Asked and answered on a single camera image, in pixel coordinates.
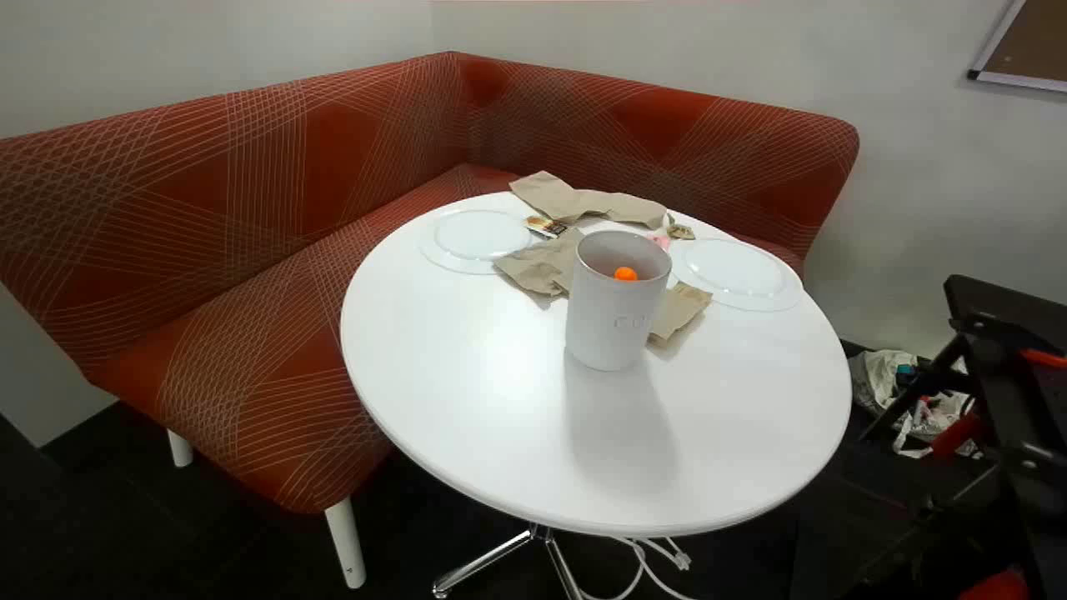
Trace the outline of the white ceramic mug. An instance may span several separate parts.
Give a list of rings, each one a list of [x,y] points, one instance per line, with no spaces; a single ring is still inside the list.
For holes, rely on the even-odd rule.
[[[578,244],[566,301],[566,352],[594,370],[627,370],[642,360],[669,277],[669,258],[646,238],[598,229]]]

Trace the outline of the clear plate left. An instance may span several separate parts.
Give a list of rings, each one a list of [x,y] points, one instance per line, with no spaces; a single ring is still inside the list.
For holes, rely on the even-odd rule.
[[[433,215],[423,238],[423,258],[455,272],[492,277],[495,263],[534,244],[518,214],[460,209]]]

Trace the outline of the framed board on wall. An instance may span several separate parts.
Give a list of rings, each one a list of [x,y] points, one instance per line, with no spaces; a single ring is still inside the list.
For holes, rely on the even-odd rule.
[[[1007,0],[968,78],[1067,92],[1067,0]]]

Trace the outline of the brown napkin far side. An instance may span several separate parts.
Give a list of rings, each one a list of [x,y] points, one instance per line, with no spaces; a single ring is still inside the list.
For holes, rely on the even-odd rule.
[[[667,207],[656,199],[614,191],[578,191],[548,170],[513,180],[510,191],[538,214],[563,224],[578,224],[585,215],[608,215],[616,224],[656,229],[667,215]]]

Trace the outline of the round white table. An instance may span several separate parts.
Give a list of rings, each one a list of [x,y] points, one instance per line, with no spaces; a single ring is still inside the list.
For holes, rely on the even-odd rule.
[[[356,267],[344,362],[375,422],[439,482],[587,535],[694,535],[799,494],[849,417],[844,347],[813,301],[713,305],[623,372],[563,355],[563,310],[433,263],[430,215]]]

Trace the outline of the orange patterned corner sofa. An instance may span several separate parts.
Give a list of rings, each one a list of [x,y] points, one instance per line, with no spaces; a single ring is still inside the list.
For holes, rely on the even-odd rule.
[[[293,514],[388,458],[339,301],[399,224],[550,170],[805,260],[838,118],[430,52],[0,140],[0,282],[99,389]]]

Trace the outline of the orange marker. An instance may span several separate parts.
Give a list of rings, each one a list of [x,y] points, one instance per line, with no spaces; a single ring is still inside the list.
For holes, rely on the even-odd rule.
[[[614,280],[635,282],[635,280],[642,280],[642,272],[636,272],[635,267],[616,267],[616,270],[614,270]]]

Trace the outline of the brown napkin near mug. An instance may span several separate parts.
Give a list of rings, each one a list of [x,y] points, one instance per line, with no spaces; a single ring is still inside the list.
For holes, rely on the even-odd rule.
[[[545,244],[513,250],[508,258],[498,258],[495,270],[508,282],[513,282],[518,291],[523,291],[529,295],[558,301],[558,295],[570,292],[570,277],[578,267],[578,244],[580,244],[580,232],[566,229],[558,241],[545,241]],[[646,341],[667,347],[707,305],[710,305],[710,292],[703,292],[690,282],[673,282],[656,305],[656,315],[653,315]]]

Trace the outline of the orange black clamp upper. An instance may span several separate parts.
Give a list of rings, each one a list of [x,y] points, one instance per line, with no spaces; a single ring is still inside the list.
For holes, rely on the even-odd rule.
[[[994,330],[956,330],[934,360],[915,370],[915,381],[886,402],[875,427],[897,422],[923,392],[934,389],[974,392],[985,399],[986,417],[998,417],[989,375],[1007,375],[1026,410],[1026,421],[1059,431],[1059,410],[1041,387],[1041,381],[1053,372],[1067,372],[1067,352],[1025,325],[1005,322]]]

